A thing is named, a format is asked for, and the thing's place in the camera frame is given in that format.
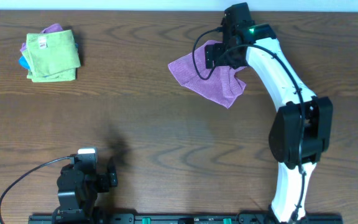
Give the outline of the purple microfiber cloth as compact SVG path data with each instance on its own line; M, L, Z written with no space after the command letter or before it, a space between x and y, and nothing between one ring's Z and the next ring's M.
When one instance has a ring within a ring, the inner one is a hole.
M189 53L169 63L168 69L181 86L229 108L246 88L246 83L236 77L236 73L244 68L222 66L214 70L207 69L204 48L216 43L216 40L207 41L198 47L195 53Z

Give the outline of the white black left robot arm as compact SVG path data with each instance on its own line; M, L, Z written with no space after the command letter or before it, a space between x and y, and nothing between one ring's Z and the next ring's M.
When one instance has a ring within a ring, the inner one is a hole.
M52 213L52 223L108 223L109 217L95 205L99 193L109 192L118 184L114 158L107 171L96 170L97 155L76 154L62 167L57 180L60 206Z

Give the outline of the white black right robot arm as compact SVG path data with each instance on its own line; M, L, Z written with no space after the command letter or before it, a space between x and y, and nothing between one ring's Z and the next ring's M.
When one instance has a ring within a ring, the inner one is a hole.
M275 196L265 213L240 213L236 223L342 223L338 215L307 214L305 199L312 172L328 149L333 104L319 98L292 69L268 24L225 17L223 42L206 54L206 66L248 65L266 87L277 111L268 136L278 162Z

